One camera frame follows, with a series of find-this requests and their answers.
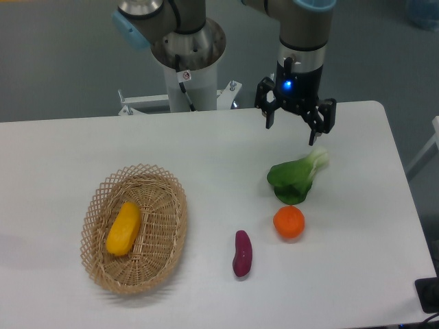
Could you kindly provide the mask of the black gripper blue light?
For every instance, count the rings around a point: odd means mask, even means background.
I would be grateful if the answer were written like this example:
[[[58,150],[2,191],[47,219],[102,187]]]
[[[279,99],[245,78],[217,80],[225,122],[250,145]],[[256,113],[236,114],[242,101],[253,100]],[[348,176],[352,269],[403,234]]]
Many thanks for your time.
[[[334,98],[318,99],[323,66],[307,72],[297,72],[299,64],[293,57],[286,57],[276,68],[276,81],[264,77],[257,85],[255,108],[265,117],[265,128],[274,123],[274,113],[282,108],[302,116],[311,132],[309,146],[317,137],[328,134],[335,125],[337,101]]]

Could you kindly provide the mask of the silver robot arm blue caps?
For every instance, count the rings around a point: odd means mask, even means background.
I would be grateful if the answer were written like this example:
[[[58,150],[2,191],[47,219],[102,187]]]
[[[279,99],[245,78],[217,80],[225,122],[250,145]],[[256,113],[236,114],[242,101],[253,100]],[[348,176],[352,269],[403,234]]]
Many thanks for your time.
[[[318,90],[334,1],[247,1],[280,25],[276,73],[257,85],[254,105],[266,127],[283,109],[302,117],[309,140],[335,124],[336,101]],[[216,66],[224,54],[223,29],[206,15],[204,1],[121,1],[112,14],[135,48],[150,48],[163,67],[172,112],[218,109]]]

